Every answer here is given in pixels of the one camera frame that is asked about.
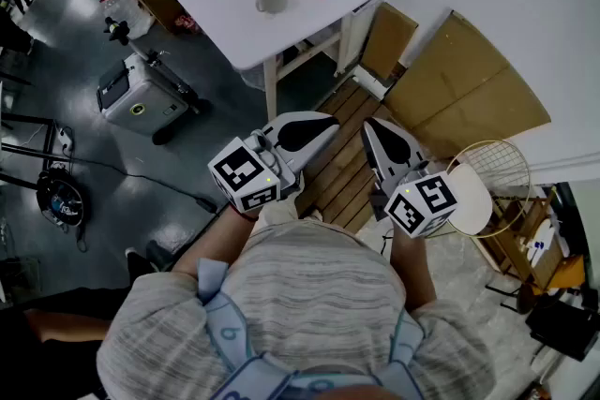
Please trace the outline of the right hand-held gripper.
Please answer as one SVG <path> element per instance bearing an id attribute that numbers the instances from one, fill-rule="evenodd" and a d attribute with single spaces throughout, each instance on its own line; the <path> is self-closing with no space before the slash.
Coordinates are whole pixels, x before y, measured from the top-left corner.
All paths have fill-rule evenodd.
<path id="1" fill-rule="evenodd" d="M 364 121 L 361 138 L 375 175 L 369 198 L 376 218 L 389 217 L 411 238 L 441 227 L 457 209 L 458 196 L 416 138 L 377 117 Z"/>

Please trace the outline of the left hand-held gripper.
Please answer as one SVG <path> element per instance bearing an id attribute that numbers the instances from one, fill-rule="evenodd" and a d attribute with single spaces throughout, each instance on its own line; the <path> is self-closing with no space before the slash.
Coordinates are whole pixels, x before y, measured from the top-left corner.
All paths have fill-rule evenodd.
<path id="1" fill-rule="evenodd" d="M 339 121 L 330 114 L 282 113 L 247 138 L 233 138 L 208 169 L 230 204 L 246 214 L 297 191 L 304 167 L 338 130 Z"/>

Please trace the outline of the person's left forearm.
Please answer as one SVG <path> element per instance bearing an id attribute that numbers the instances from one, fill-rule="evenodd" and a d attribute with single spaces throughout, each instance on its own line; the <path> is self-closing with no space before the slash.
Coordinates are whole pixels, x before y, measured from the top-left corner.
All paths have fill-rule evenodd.
<path id="1" fill-rule="evenodd" d="M 240 256 L 258 220 L 261 207 L 239 213 L 229 205 L 174 264 L 172 271 L 198 278 L 199 259 L 212 259 L 232 265 Z"/>

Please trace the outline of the person's right forearm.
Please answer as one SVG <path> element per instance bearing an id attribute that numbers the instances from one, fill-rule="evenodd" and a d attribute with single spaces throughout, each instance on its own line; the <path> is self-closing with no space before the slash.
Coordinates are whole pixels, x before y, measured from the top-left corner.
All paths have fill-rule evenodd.
<path id="1" fill-rule="evenodd" d="M 437 299 L 423 238 L 410 238 L 395 225 L 390 264 L 405 287 L 405 307 L 409 312 Z"/>

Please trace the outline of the white table leg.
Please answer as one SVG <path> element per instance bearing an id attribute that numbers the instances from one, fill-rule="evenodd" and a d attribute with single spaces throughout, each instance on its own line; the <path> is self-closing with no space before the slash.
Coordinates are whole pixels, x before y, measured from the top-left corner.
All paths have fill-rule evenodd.
<path id="1" fill-rule="evenodd" d="M 268 121 L 277 116 L 278 60 L 274 55 L 263 62 L 264 92 Z"/>

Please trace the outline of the wooden rack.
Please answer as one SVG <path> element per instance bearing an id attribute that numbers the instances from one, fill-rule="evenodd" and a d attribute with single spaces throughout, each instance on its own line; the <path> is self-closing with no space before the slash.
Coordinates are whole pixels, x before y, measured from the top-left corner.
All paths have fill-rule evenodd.
<path id="1" fill-rule="evenodd" d="M 486 289 L 513 300 L 513 305 L 501 306 L 520 315 L 531 313 L 545 297 L 580 289 L 586 280 L 584 257 L 572 254 L 560 235 L 552 208 L 558 199 L 557 188 L 552 187 L 544 197 L 494 201 L 490 235 L 484 240 L 501 252 L 501 273 L 518 280 L 519 286 L 510 292 L 490 284 Z"/>

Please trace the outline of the grey striped shirt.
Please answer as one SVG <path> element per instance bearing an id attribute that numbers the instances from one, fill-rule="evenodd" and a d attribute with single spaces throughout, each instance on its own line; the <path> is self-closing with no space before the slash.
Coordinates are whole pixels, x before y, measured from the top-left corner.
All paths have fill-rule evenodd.
<path id="1" fill-rule="evenodd" d="M 494 388 L 458 305 L 409 312 L 390 256 L 291 200 L 261 209 L 232 265 L 197 269 L 134 282 L 97 354 L 110 400 L 486 400 Z"/>

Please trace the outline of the large flat cardboard sheet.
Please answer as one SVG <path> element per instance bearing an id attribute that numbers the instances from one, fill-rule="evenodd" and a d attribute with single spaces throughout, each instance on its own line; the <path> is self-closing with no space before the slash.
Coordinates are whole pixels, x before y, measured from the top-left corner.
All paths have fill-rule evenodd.
<path id="1" fill-rule="evenodd" d="M 529 84 L 456 11 L 388 92 L 384 105 L 438 158 L 551 121 Z"/>

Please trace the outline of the silver hard case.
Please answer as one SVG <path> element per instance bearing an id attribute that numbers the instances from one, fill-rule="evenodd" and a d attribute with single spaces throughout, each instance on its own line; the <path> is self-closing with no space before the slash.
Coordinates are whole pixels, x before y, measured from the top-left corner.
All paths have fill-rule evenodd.
<path id="1" fill-rule="evenodd" d="M 172 124 L 187 111 L 199 111 L 203 101 L 156 52 L 134 52 L 99 78 L 97 105 L 108 122 L 163 145 L 173 137 Z"/>

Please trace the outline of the small cardboard sheet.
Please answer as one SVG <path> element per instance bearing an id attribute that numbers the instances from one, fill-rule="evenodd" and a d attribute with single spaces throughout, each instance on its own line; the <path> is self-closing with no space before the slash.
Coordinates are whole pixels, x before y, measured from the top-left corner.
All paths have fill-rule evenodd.
<path id="1" fill-rule="evenodd" d="M 418 23 L 386 2 L 380 3 L 360 65 L 376 78 L 390 77 L 410 43 Z"/>

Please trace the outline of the white power strip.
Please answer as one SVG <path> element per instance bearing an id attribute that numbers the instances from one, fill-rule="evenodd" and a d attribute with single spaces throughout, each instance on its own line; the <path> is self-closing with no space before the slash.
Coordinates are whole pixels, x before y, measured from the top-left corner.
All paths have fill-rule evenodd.
<path id="1" fill-rule="evenodd" d="M 65 156 L 72 156 L 74 151 L 74 134 L 70 126 L 58 126 L 56 138 Z"/>

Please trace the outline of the round black bag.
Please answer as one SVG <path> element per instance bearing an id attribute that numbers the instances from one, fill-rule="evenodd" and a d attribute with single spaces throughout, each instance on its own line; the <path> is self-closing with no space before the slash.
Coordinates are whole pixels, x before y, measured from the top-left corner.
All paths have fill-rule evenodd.
<path id="1" fill-rule="evenodd" d="M 85 219 L 83 191 L 67 170 L 44 170 L 37 180 L 37 204 L 40 211 L 57 226 L 78 227 Z"/>

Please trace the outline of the brown cardboard box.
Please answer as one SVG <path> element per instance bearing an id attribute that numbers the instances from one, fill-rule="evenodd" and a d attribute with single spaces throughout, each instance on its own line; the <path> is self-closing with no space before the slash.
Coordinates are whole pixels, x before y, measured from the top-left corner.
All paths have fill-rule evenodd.
<path id="1" fill-rule="evenodd" d="M 176 21 L 184 15 L 185 10 L 177 0 L 137 0 L 156 21 L 173 35 L 183 32 Z"/>

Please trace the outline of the clear plastic water bottle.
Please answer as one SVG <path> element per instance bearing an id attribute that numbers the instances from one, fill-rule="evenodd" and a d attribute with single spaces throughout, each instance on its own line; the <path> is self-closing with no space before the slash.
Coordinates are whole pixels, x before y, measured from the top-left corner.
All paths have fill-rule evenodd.
<path id="1" fill-rule="evenodd" d="M 99 3 L 105 17 L 127 22 L 132 39 L 145 36 L 154 24 L 154 17 L 140 7 L 138 0 L 99 0 Z"/>

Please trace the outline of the black metal frame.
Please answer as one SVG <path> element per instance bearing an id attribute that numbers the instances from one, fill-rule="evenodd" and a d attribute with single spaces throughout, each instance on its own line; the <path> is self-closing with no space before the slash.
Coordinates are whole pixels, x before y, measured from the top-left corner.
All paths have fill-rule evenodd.
<path id="1" fill-rule="evenodd" d="M 49 118 L 36 117 L 30 115 L 21 115 L 16 113 L 2 113 L 2 120 L 0 121 L 0 162 L 2 160 L 1 155 L 3 152 L 8 152 L 12 155 L 28 156 L 43 160 L 42 169 L 48 169 L 51 164 L 51 154 L 53 153 L 53 146 L 56 137 L 55 121 Z M 26 141 L 23 145 L 17 145 L 9 141 L 4 141 L 3 132 L 6 130 L 8 133 L 14 131 L 12 123 L 37 125 L 39 126 L 38 133 L 44 131 L 44 142 L 40 150 L 29 148 L 29 141 Z"/>

